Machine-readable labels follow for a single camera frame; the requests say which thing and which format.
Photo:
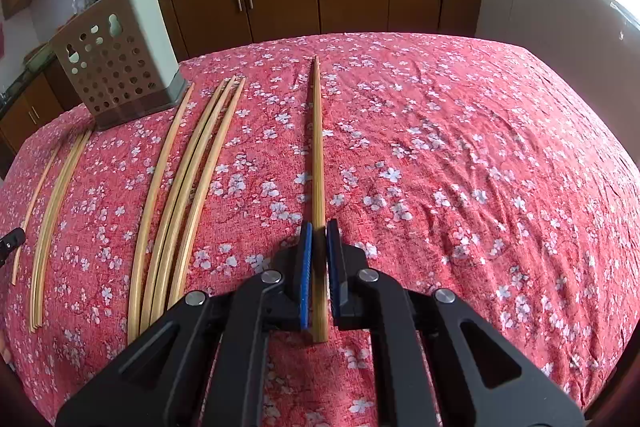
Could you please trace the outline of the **perforated metal utensil holder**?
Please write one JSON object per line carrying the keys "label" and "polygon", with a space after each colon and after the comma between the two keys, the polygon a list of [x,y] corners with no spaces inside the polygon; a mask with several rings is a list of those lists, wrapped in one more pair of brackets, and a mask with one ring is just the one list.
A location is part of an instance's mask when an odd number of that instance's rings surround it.
{"label": "perforated metal utensil holder", "polygon": [[99,0],[50,45],[100,130],[178,105],[188,89],[158,0]]}

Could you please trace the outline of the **brown lower kitchen cabinets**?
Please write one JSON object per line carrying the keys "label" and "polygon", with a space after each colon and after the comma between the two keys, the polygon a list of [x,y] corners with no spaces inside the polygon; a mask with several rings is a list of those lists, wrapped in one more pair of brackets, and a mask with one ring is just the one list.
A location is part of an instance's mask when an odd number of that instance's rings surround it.
{"label": "brown lower kitchen cabinets", "polygon": [[[158,0],[178,65],[249,43],[347,31],[472,36],[482,0]],[[18,150],[81,102],[55,54],[20,83],[1,111],[1,135]]]}

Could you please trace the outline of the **red floral tablecloth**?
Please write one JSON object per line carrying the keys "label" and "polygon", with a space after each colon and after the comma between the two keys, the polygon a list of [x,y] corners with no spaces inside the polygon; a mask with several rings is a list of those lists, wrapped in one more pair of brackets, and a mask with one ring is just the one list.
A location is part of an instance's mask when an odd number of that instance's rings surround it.
{"label": "red floral tablecloth", "polygon": [[132,257],[167,131],[166,197],[218,84],[245,84],[186,271],[228,293],[296,242],[311,193],[308,81],[322,77],[326,214],[370,265],[452,289],[580,407],[639,318],[639,171],[561,77],[518,46],[419,34],[311,36],[191,58],[166,110],[96,132],[84,106],[27,140],[1,187],[22,225],[52,150],[1,351],[46,418],[125,348]]}

